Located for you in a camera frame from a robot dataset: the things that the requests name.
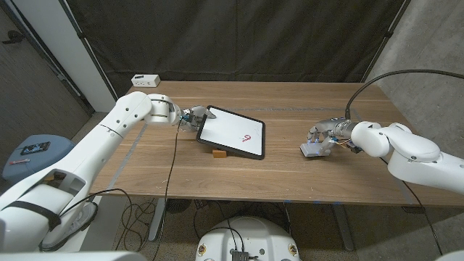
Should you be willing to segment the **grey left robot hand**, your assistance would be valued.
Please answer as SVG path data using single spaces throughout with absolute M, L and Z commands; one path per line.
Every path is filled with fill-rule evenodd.
M 215 119 L 216 116 L 202 105 L 184 109 L 181 114 L 180 129 L 184 132 L 197 132 L 204 118 Z

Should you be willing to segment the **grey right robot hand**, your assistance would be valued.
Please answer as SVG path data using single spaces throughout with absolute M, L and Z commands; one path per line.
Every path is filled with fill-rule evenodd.
M 317 122 L 307 134 L 307 142 L 300 146 L 306 157 L 328 156 L 340 140 L 350 140 L 356 122 L 343 117 L 333 117 Z

